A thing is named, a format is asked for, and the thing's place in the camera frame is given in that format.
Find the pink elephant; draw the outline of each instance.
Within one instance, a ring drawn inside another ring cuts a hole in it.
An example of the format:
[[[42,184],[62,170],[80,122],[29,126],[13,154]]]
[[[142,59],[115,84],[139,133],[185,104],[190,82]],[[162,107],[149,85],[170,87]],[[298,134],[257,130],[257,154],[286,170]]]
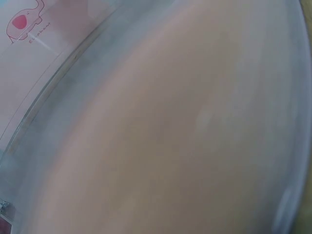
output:
[[[34,9],[24,9],[18,12],[10,20],[6,33],[13,43],[13,39],[24,40],[28,37],[28,33],[34,28],[36,24],[42,22],[39,16],[44,8],[43,0],[36,0],[38,6]]]

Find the blurry object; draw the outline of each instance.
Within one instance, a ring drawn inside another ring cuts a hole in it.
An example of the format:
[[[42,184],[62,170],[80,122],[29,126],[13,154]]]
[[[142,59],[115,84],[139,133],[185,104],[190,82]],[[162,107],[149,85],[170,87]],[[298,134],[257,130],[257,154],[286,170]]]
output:
[[[0,217],[0,234],[11,234],[12,225]]]
[[[194,0],[170,13],[86,108],[31,234],[289,232],[311,144],[299,3]]]
[[[312,1],[301,0],[307,30],[310,38],[310,48],[312,46]],[[309,176],[305,185],[300,209],[295,220],[293,234],[310,234],[312,233],[312,160],[310,159]]]

